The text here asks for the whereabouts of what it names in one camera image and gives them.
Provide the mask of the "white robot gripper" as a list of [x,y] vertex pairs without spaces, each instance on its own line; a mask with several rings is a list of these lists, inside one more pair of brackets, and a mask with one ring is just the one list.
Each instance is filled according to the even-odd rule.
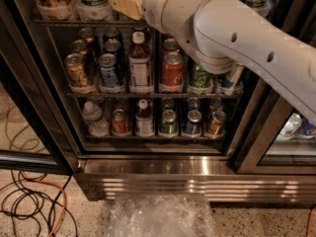
[[108,0],[111,7],[149,26],[162,34],[186,34],[201,0]]

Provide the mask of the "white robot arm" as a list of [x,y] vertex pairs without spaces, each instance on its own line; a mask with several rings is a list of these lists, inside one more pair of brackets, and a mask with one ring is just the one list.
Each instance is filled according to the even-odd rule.
[[239,0],[109,0],[113,9],[173,36],[212,74],[241,63],[316,121],[316,49]]

